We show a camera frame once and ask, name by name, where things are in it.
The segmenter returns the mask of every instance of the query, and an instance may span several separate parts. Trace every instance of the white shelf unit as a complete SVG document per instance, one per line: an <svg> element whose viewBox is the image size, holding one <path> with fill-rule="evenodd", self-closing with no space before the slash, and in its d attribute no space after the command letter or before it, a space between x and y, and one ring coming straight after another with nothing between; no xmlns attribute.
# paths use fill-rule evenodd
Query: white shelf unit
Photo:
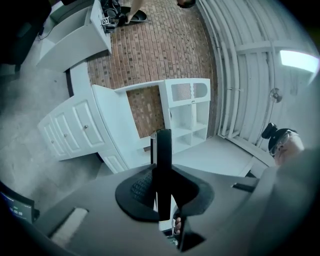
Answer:
<svg viewBox="0 0 320 256"><path fill-rule="evenodd" d="M99 0L92 6L70 15L41 41L37 65L64 72L75 64L99 52L111 53L110 34L105 34L100 19L104 18Z"/></svg>
<svg viewBox="0 0 320 256"><path fill-rule="evenodd" d="M169 79L159 84L165 128L172 131L173 154L207 139L210 80Z"/></svg>
<svg viewBox="0 0 320 256"><path fill-rule="evenodd" d="M192 146L198 145L207 139L207 130L208 128L206 127L192 133Z"/></svg>

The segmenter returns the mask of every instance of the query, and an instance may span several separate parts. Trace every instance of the hand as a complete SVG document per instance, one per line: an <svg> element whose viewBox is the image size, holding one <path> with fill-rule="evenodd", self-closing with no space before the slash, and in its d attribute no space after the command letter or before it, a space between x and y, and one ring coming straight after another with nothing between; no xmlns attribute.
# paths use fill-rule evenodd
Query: hand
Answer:
<svg viewBox="0 0 320 256"><path fill-rule="evenodd" d="M179 235L180 229L181 229L181 218L176 218L174 232Z"/></svg>

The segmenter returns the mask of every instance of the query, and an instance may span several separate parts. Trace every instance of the brick paver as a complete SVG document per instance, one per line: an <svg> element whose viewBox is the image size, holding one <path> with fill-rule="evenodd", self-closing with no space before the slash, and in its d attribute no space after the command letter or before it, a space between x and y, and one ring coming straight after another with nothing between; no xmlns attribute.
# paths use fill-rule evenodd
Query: brick paver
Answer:
<svg viewBox="0 0 320 256"><path fill-rule="evenodd" d="M131 6L131 0L120 1ZM88 59L91 84L116 89L173 78L209 78L211 104L208 137L214 132L217 102L216 66L210 39L196 7L181 9L175 0L145 0L146 22L117 28L112 54ZM159 88L127 93L141 138L164 128Z"/></svg>

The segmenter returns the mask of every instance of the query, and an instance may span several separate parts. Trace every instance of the foot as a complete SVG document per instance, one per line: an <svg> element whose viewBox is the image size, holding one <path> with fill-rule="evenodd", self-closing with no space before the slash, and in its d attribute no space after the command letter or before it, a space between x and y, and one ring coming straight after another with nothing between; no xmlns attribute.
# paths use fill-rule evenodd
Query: foot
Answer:
<svg viewBox="0 0 320 256"><path fill-rule="evenodd" d="M132 19L133 15L131 15L130 13L126 14L126 22L124 24L128 25Z"/></svg>

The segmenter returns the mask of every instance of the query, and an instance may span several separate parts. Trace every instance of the light fixture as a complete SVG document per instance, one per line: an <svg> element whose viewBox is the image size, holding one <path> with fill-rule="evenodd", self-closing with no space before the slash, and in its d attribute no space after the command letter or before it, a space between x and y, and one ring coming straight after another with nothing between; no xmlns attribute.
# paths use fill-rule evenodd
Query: light fixture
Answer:
<svg viewBox="0 0 320 256"><path fill-rule="evenodd" d="M269 93L269 97L274 103L279 103L282 100L282 92L279 88L273 88Z"/></svg>
<svg viewBox="0 0 320 256"><path fill-rule="evenodd" d="M296 67L315 73L318 70L319 59L305 53L281 50L280 51L282 65Z"/></svg>

